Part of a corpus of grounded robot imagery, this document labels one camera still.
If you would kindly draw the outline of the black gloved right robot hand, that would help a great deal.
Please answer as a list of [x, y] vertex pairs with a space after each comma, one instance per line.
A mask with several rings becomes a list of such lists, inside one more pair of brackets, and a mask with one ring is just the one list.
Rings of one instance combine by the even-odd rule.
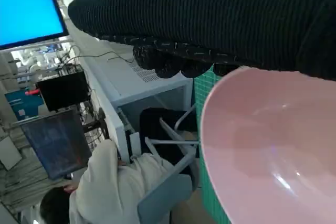
[[335, 0], [74, 0], [82, 32], [130, 45], [160, 78], [240, 66], [335, 80]]

